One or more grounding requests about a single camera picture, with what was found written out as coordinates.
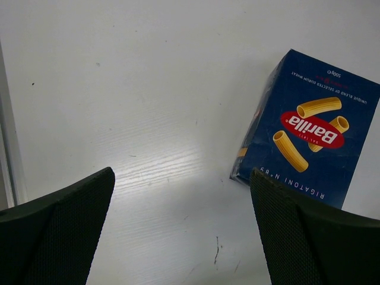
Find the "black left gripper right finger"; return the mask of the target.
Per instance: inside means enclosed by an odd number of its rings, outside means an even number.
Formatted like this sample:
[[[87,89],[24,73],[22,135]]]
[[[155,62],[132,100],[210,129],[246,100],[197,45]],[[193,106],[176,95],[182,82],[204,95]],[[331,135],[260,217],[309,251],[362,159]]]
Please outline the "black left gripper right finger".
[[[250,189],[271,284],[379,284],[379,220],[325,205],[258,169]]]

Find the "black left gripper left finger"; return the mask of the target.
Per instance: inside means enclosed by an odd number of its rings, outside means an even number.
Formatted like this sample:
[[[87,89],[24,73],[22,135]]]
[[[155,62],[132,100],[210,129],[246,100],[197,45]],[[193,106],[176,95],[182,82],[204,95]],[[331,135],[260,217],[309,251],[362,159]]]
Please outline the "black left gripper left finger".
[[[115,186],[111,167],[1,211],[1,284],[86,284]]]

